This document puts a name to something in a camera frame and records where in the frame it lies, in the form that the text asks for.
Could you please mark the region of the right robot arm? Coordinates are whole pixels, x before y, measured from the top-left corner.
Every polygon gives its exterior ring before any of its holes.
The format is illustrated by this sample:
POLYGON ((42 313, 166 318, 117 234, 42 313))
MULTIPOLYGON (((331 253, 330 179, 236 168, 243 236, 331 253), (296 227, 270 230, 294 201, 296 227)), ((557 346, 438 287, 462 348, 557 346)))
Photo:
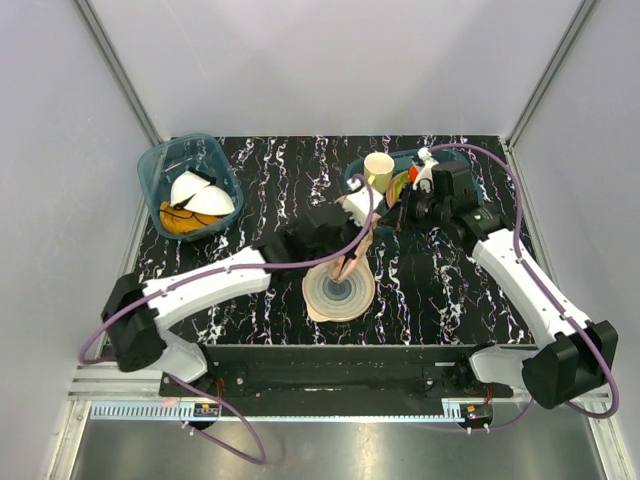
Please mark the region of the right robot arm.
POLYGON ((476 396, 497 383, 528 391, 552 409, 608 383, 618 333, 593 322, 564 296, 528 252, 505 217, 480 202, 463 161, 426 161, 388 214, 397 229, 445 231, 486 271, 528 326, 531 351, 480 346, 454 371, 454 384, 476 396))

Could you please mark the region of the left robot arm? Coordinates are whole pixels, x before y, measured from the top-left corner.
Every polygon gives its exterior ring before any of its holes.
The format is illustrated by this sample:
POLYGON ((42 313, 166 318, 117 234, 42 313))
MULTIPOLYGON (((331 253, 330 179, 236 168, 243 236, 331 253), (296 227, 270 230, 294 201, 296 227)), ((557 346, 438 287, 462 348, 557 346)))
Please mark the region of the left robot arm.
POLYGON ((263 292, 279 274, 303 273, 348 252, 367 219, 343 204, 326 204, 210 265, 144 284, 121 277, 103 310, 119 370, 159 370, 179 378, 193 395, 208 394, 216 372, 202 348, 172 333, 172 326, 210 306, 263 292))

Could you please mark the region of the floral mesh laundry bag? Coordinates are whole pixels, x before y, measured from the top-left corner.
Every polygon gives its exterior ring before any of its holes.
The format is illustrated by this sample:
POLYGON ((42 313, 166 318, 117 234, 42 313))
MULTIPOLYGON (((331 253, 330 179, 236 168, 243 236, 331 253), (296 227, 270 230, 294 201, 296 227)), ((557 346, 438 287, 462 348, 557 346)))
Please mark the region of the floral mesh laundry bag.
MULTIPOLYGON (((342 205, 346 195, 335 200, 336 204, 342 205)), ((363 237, 357 247, 346 256, 340 256, 332 261, 329 267, 329 277, 331 280, 342 283, 356 270, 356 267, 366 258, 366 253, 374 240, 374 230, 381 219, 379 213, 374 212, 369 226, 368 233, 363 237)))

